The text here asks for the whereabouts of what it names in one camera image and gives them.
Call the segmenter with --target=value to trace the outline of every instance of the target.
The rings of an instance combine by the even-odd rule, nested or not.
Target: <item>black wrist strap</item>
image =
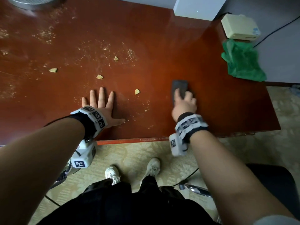
[[[83,139],[90,138],[96,132],[96,128],[95,128],[95,125],[94,125],[93,121],[88,117],[88,115],[83,114],[81,112],[78,112],[78,113],[72,114],[72,115],[68,115],[68,116],[65,116],[65,117],[58,118],[58,119],[56,119],[54,121],[49,122],[45,126],[48,126],[48,125],[50,125],[50,124],[52,124],[52,123],[54,123],[54,122],[56,122],[58,120],[64,119],[64,118],[74,118],[74,119],[76,119],[76,120],[78,120],[78,121],[80,121],[82,123],[82,125],[84,126],[84,130],[85,130],[85,134],[84,134],[84,138]]]
[[[185,119],[186,117],[193,115],[193,114],[194,114],[194,113],[192,113],[192,112],[186,112],[186,113],[181,114],[181,115],[178,117],[177,123],[180,122],[181,120]],[[200,131],[200,130],[208,130],[208,127],[202,127],[202,126],[200,126],[200,127],[197,127],[197,128],[192,129],[191,131],[189,131],[189,132],[187,132],[187,133],[185,134],[185,137],[183,138],[183,142],[184,142],[184,143],[190,143],[190,137],[191,137],[195,132],[198,132],[198,131]]]

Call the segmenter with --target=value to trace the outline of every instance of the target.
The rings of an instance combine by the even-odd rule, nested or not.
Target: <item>green rag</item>
[[[223,42],[224,51],[221,57],[228,64],[228,74],[242,79],[264,81],[267,79],[258,64],[258,53],[251,43],[227,39]]]

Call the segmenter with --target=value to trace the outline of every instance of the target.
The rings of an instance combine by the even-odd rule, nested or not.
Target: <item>white sneaker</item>
[[[112,185],[115,185],[120,182],[120,175],[118,169],[114,165],[110,165],[105,170],[105,178],[112,179]]]
[[[157,158],[152,158],[148,162],[146,173],[145,173],[144,177],[142,178],[142,180],[140,181],[140,185],[142,185],[142,181],[145,177],[147,177],[148,175],[151,175],[156,178],[156,176],[158,175],[159,172],[160,172],[160,161]]]

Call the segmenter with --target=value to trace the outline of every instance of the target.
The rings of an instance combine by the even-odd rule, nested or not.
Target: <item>person's left arm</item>
[[[91,106],[105,116],[108,127],[125,122],[111,117],[113,97],[112,92],[105,106],[100,88],[97,105],[90,92]],[[88,105],[85,98],[82,105]],[[84,135],[80,121],[64,118],[0,148],[0,224],[28,223]]]

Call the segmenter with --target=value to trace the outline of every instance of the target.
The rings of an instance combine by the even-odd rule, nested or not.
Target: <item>table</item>
[[[264,83],[228,75],[219,21],[120,0],[66,0],[42,12],[0,3],[0,145],[68,115],[101,86],[115,91],[113,117],[127,121],[99,144],[166,140],[174,79],[189,81],[216,136],[280,129]]]

